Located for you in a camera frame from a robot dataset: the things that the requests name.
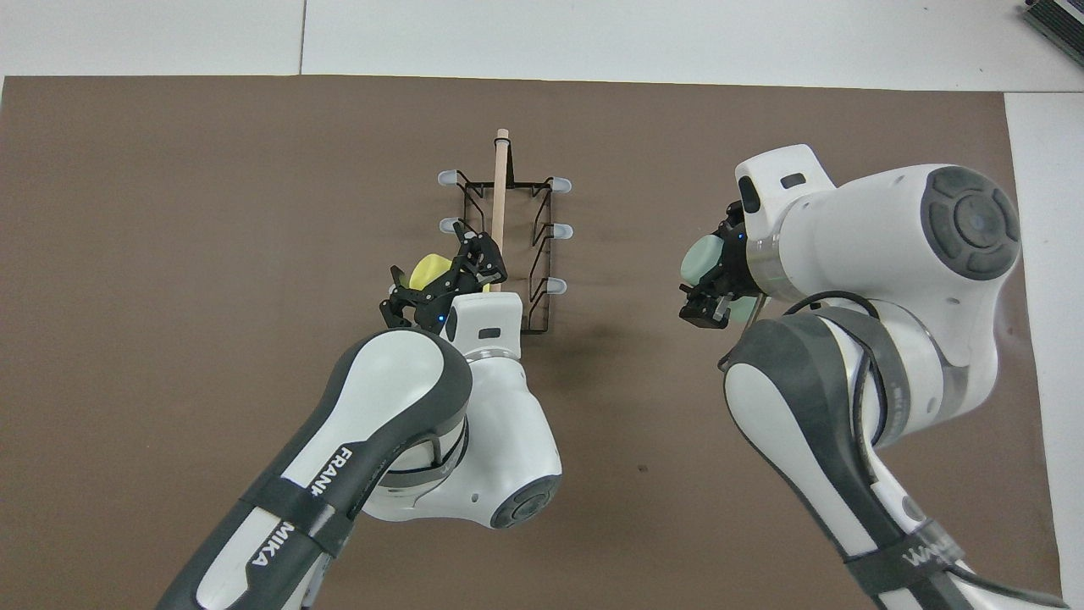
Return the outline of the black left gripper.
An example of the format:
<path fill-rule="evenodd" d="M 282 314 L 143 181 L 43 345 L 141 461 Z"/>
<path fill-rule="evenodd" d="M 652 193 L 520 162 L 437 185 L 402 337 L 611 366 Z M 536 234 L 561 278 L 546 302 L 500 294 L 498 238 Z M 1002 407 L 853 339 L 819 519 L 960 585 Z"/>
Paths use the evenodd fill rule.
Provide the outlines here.
<path fill-rule="evenodd" d="M 500 248 L 487 232 L 476 232 L 463 220 L 452 225 L 460 242 L 452 267 L 415 267 L 412 278 L 399 267 L 390 267 L 390 296 L 379 304 L 384 324 L 390 329 L 418 327 L 433 333 L 444 328 L 457 295 L 483 293 L 483 286 L 508 280 Z"/>

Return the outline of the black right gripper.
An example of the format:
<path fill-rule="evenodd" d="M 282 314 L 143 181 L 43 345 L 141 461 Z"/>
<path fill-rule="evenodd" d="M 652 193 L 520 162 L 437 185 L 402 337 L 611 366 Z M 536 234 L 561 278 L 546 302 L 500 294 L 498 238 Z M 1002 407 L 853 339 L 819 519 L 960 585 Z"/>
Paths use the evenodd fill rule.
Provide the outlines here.
<path fill-rule="evenodd" d="M 680 285 L 686 302 L 680 308 L 678 317 L 694 327 L 721 330 L 730 325 L 730 316 L 754 315 L 756 300 L 763 290 L 749 270 L 743 202 L 732 202 L 727 206 L 724 219 L 717 226 L 717 236 L 722 241 L 717 265 L 721 271 L 709 285 Z"/>

